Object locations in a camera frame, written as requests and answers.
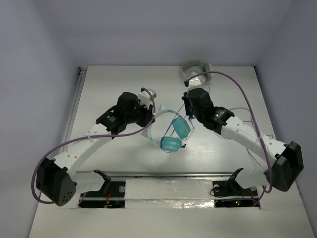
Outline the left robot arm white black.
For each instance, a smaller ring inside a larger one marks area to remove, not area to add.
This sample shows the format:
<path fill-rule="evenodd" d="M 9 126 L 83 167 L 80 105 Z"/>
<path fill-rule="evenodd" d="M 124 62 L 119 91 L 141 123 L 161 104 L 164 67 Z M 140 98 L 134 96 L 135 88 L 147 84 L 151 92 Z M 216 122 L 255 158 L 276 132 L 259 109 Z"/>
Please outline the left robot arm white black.
<path fill-rule="evenodd" d="M 96 119 L 85 136 L 66 141 L 48 151 L 31 178 L 33 197 L 42 204 L 59 207 L 75 195 L 74 175 L 103 145 L 117 137 L 128 137 L 147 129 L 155 121 L 156 92 L 142 88 L 135 95 L 122 93 L 116 105 Z"/>

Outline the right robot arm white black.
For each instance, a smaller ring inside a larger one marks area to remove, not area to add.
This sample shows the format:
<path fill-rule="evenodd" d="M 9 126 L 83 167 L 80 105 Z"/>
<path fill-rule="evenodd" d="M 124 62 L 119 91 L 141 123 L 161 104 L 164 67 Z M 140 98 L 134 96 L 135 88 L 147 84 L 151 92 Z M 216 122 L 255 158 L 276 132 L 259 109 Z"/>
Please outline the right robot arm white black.
<path fill-rule="evenodd" d="M 235 195 L 249 187 L 272 186 L 287 192 L 304 168 L 301 146 L 292 141 L 284 143 L 242 122 L 232 111 L 213 105 L 208 92 L 195 88 L 183 94 L 186 114 L 195 118 L 207 129 L 236 141 L 269 165 L 254 169 L 237 169 L 224 187 Z"/>

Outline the teal cat-ear headphones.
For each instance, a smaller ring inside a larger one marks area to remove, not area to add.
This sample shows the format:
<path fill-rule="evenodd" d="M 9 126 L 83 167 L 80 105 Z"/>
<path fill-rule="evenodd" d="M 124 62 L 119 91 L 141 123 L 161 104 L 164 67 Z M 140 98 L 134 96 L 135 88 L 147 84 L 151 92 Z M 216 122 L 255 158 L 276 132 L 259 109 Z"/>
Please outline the teal cat-ear headphones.
<path fill-rule="evenodd" d="M 141 135 L 149 139 L 154 146 L 159 147 L 165 153 L 173 153 L 177 152 L 179 149 L 185 148 L 185 141 L 190 138 L 191 134 L 195 131 L 195 127 L 193 126 L 192 118 L 190 116 L 188 119 L 185 119 L 185 117 L 180 114 L 180 110 L 183 106 L 184 105 L 182 105 L 178 111 L 174 111 L 165 105 L 160 105 L 158 112 L 155 113 L 155 119 L 163 114 L 174 115 L 160 140 L 155 140 L 153 138 L 151 125 L 146 128 Z"/>

